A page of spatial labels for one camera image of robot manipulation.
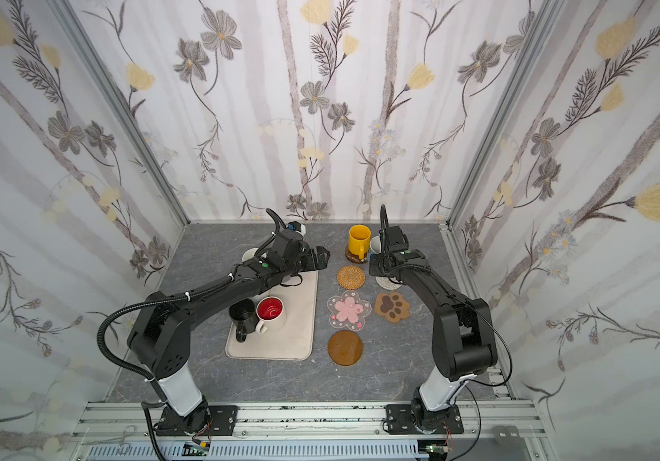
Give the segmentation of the black mug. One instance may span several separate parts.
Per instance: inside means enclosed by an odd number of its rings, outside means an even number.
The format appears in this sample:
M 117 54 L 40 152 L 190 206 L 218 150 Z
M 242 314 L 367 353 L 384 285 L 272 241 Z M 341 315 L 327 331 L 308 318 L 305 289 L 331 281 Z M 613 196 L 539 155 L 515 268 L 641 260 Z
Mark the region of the black mug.
M 245 342 L 249 334 L 256 332 L 259 318 L 256 303 L 251 299 L 244 299 L 229 307 L 230 319 L 236 328 L 235 340 Z

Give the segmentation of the brown paw shaped coaster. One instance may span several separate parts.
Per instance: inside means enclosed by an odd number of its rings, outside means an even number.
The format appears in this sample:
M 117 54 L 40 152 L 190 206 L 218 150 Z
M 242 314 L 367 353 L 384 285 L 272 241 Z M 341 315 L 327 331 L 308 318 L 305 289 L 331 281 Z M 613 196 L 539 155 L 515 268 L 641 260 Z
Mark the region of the brown paw shaped coaster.
M 411 304 L 397 291 L 381 293 L 374 303 L 374 312 L 388 322 L 397 324 L 411 315 Z

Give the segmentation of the beige plastic tray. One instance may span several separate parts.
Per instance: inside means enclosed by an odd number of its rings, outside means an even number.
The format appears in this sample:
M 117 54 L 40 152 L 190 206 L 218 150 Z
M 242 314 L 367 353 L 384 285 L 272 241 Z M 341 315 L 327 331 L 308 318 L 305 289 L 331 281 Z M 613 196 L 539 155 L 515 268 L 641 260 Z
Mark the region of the beige plastic tray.
M 297 277 L 289 279 L 288 287 L 275 286 L 268 292 L 254 296 L 251 301 L 258 305 L 267 297 L 282 301 L 284 312 L 278 319 L 263 327 L 264 333 L 251 332 L 245 342 L 236 339 L 237 328 L 232 325 L 225 345 L 225 353 L 233 359 L 289 360 L 307 359 L 313 349 L 314 315 L 316 314 L 316 294 L 318 293 L 318 271 L 302 274 L 302 282 Z

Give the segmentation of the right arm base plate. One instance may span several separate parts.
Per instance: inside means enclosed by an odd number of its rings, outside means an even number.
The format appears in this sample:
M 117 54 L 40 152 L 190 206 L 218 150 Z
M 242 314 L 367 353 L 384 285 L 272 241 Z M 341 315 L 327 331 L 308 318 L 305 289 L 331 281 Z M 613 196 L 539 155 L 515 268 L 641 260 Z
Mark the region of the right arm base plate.
M 456 405 L 439 411 L 427 410 L 421 403 L 387 405 L 382 428 L 391 435 L 459 435 L 464 433 L 462 416 Z

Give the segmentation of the pink flower shaped coaster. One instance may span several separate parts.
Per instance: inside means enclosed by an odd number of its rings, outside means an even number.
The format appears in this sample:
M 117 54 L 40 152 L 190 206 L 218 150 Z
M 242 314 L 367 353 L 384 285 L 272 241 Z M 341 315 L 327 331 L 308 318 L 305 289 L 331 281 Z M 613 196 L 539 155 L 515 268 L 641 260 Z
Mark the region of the pink flower shaped coaster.
M 330 311 L 329 324 L 336 330 L 359 332 L 367 323 L 373 307 L 354 290 L 346 290 L 341 295 L 331 297 L 327 302 Z

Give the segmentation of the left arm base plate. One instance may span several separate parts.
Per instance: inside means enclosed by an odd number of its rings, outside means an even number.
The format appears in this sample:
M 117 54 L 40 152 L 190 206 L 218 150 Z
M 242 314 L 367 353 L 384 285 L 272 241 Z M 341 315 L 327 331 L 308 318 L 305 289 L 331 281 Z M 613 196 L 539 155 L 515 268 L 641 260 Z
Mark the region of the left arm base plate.
M 232 436 L 238 410 L 237 405 L 199 405 L 180 416 L 166 407 L 154 428 L 159 436 Z

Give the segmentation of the cream woven round coaster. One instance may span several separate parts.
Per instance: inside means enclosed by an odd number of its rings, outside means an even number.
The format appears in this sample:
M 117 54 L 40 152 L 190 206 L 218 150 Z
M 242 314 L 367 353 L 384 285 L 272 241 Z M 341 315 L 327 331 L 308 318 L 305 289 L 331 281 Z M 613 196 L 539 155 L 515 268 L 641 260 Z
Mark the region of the cream woven round coaster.
M 387 291 L 395 291 L 398 290 L 401 287 L 401 284 L 398 284 L 397 282 L 394 282 L 393 280 L 385 277 L 376 277 L 375 278 L 377 284 L 383 288 L 383 290 Z

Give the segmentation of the yellow mug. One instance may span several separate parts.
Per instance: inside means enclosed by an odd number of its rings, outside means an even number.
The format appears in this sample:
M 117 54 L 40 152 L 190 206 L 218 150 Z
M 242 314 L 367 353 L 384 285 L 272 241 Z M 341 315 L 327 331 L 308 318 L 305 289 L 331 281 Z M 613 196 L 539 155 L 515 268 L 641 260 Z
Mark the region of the yellow mug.
M 370 249 L 372 232 L 364 225 L 354 225 L 348 232 L 347 250 L 351 259 L 364 262 Z

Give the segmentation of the blue floral mug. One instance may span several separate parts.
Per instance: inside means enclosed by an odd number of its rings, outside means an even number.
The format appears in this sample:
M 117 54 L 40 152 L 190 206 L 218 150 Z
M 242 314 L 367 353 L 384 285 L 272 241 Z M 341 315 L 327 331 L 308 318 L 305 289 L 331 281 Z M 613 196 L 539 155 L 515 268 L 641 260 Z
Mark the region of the blue floral mug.
M 379 235 L 373 236 L 369 242 L 370 253 L 379 254 L 382 249 L 381 237 Z

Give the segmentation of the rattan woven round coaster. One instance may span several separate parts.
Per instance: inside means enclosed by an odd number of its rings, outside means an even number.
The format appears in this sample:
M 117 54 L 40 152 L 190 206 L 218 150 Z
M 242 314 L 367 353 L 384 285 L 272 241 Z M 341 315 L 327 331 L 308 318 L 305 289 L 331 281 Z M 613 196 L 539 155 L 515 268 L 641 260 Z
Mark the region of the rattan woven round coaster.
M 358 290 L 366 282 L 366 273 L 358 266 L 345 265 L 337 271 L 337 283 L 345 290 Z

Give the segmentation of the light brown cork coaster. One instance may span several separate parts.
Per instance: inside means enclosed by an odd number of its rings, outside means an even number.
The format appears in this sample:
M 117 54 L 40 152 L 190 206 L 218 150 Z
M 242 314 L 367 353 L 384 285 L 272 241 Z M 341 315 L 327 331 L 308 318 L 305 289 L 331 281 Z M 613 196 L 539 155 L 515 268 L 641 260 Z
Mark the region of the light brown cork coaster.
M 342 330 L 328 341 L 327 352 L 331 361 L 341 366 L 352 366 L 362 357 L 364 344 L 356 332 Z

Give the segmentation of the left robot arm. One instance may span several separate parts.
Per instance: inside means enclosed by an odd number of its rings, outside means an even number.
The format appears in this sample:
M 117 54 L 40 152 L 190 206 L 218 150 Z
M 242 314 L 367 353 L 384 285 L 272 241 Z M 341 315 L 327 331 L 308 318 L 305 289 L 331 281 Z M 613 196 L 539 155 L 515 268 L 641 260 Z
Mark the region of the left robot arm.
M 165 405 L 166 428 L 179 435 L 203 432 L 213 416 L 189 369 L 191 334 L 222 311 L 278 286 L 286 278 L 324 270 L 331 253 L 311 247 L 293 229 L 276 232 L 272 242 L 195 292 L 151 294 L 140 305 L 127 346 L 145 367 L 145 380 Z

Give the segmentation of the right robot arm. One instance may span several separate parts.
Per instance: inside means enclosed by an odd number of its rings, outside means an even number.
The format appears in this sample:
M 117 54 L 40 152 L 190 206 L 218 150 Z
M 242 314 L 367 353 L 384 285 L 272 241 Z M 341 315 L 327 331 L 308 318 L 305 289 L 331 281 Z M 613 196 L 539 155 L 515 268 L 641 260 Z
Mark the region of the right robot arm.
M 371 256 L 373 276 L 410 288 L 433 318 L 434 368 L 412 398 L 412 420 L 421 432 L 443 426 L 464 388 L 498 362 L 489 305 L 445 282 L 427 257 L 410 248 L 398 226 L 381 226 L 381 252 Z

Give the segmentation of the dark brown round coaster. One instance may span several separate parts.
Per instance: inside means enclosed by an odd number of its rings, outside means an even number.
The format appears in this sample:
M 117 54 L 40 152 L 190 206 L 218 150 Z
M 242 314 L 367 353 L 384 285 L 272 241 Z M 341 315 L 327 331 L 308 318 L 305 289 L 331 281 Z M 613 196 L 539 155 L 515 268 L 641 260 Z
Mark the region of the dark brown round coaster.
M 359 259 L 357 255 L 354 255 L 349 248 L 345 248 L 344 250 L 345 257 L 352 263 L 355 264 L 364 264 L 368 262 L 368 255 L 366 255 L 363 259 Z

